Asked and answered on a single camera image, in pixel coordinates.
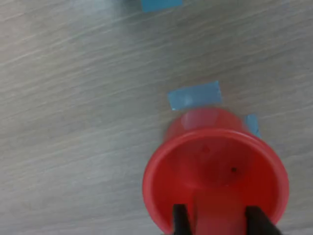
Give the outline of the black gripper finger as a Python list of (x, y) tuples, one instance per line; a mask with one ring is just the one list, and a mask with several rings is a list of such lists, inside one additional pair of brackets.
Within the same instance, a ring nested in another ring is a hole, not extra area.
[(184, 204), (173, 205), (174, 235), (192, 235), (188, 212)]
[(246, 234), (247, 235), (281, 235), (280, 230), (270, 221), (258, 206), (247, 206)]

